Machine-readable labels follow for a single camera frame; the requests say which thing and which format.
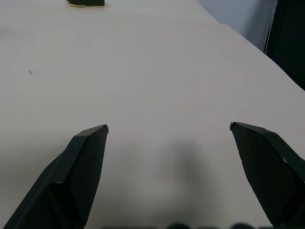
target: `table surface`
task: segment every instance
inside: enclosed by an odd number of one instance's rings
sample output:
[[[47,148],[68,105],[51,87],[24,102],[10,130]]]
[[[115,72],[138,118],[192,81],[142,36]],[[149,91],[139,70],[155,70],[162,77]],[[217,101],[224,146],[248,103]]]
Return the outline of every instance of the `table surface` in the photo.
[[[69,140],[101,124],[86,228],[269,225],[229,125],[275,131],[304,157],[305,92],[192,1],[48,1],[0,3],[0,226]]]

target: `white table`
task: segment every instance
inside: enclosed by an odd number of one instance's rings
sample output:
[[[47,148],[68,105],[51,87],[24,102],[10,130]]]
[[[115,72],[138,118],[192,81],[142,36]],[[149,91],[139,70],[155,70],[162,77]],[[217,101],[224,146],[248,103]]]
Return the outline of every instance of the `white table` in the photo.
[[[0,226],[72,136],[100,124],[110,133],[87,229],[269,225],[229,125],[273,130],[305,156],[305,92],[194,2],[177,3],[0,3]]]

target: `wall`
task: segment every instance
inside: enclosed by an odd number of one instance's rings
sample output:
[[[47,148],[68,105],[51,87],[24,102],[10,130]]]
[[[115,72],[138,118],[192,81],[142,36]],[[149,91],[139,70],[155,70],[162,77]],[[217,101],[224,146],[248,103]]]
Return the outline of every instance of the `wall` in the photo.
[[[198,0],[219,22],[264,49],[275,0]]]

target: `black object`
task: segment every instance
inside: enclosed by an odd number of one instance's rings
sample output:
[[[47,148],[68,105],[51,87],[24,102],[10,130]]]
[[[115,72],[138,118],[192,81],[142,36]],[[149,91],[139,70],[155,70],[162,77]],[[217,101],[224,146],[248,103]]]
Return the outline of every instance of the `black object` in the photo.
[[[94,7],[105,6],[105,0],[67,0],[71,6]]]
[[[246,177],[274,227],[305,226],[305,161],[279,135],[231,123]]]
[[[108,126],[74,136],[39,176],[4,229],[82,229],[100,181]]]
[[[305,0],[278,0],[265,54],[305,90]]]

